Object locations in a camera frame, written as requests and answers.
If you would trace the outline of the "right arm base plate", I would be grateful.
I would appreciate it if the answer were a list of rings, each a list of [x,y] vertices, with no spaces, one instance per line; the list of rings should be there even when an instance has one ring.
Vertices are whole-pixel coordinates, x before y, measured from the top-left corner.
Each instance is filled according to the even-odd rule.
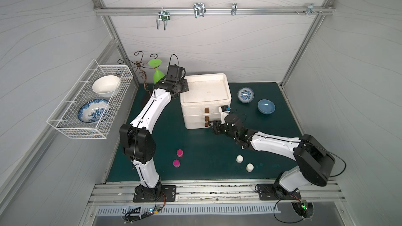
[[[279,184],[256,184],[254,189],[258,193],[259,199],[263,201],[301,200],[302,198],[298,189],[290,192]]]

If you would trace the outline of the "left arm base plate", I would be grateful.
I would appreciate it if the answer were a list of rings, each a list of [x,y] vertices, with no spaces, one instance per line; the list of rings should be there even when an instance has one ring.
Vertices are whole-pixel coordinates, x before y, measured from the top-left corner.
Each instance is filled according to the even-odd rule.
[[[134,203],[175,202],[177,187],[158,184],[155,188],[138,185],[133,197]]]

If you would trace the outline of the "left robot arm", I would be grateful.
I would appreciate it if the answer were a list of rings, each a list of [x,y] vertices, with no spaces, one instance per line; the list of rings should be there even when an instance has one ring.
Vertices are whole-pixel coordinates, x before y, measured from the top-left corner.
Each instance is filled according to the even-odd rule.
[[[160,80],[153,87],[148,102],[139,115],[119,130],[120,143],[140,177],[139,190],[160,196],[162,184],[153,160],[156,143],[152,137],[154,126],[167,104],[175,95],[189,91],[187,79]]]

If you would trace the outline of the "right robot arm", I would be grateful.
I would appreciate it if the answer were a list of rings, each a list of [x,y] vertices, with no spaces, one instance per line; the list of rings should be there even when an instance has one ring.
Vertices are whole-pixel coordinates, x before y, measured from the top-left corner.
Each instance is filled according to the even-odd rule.
[[[311,135],[273,136],[246,129],[241,121],[210,121],[208,125],[214,134],[231,137],[242,149],[269,152],[295,161],[296,167],[282,172],[275,180],[273,190],[278,195],[288,196],[308,184],[324,187],[330,179],[335,158]]]

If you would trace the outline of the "white three-drawer cabinet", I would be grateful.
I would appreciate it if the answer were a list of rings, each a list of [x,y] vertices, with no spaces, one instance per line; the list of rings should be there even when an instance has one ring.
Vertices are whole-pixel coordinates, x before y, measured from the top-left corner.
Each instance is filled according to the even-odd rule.
[[[186,129],[208,128],[221,121],[222,107],[231,104],[230,88],[224,73],[186,76],[189,91],[180,94]]]

